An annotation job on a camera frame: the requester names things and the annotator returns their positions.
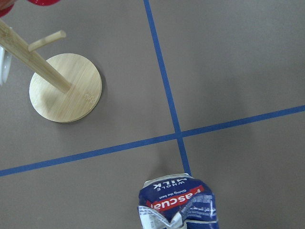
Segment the blue white milk carton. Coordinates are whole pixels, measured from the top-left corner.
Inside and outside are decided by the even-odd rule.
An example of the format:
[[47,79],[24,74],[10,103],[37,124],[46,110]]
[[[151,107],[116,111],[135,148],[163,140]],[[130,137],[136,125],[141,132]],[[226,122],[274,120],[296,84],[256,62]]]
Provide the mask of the blue white milk carton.
[[214,193],[187,173],[146,181],[138,212],[144,229],[219,228]]

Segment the white cup on stand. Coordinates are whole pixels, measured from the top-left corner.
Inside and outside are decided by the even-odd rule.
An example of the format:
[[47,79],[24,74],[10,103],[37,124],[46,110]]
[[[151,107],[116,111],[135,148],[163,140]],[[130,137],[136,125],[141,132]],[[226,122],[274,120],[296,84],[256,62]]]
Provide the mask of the white cup on stand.
[[9,76],[12,54],[0,47],[0,85],[3,86]]

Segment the wooden mug tree stand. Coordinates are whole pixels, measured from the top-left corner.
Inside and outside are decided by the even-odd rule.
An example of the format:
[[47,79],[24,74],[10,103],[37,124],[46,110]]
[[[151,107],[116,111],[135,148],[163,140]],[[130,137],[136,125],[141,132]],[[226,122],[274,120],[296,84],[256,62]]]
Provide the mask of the wooden mug tree stand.
[[102,78],[86,57],[62,53],[45,60],[37,49],[65,38],[61,30],[27,44],[4,21],[0,22],[0,45],[31,70],[30,102],[42,117],[58,122],[77,121],[89,114],[102,94]]

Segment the red object at top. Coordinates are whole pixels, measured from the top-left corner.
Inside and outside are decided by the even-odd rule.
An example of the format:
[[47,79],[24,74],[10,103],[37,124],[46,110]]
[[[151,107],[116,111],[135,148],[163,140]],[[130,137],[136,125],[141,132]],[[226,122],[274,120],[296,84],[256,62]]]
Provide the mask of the red object at top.
[[[28,2],[38,6],[50,6],[56,4],[60,0],[28,0]],[[16,0],[0,0],[0,16],[7,15],[13,8]]]

